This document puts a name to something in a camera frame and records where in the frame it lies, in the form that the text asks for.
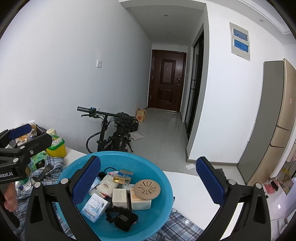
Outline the person's left hand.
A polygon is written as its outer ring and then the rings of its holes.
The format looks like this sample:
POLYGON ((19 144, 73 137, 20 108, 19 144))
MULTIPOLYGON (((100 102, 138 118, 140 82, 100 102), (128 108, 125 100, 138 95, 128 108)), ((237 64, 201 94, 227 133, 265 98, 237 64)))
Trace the person's left hand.
POLYGON ((4 193, 4 206, 6 210, 9 212, 16 211, 18 207, 18 201, 17 201, 17 192, 15 189, 15 183, 10 183, 4 193))

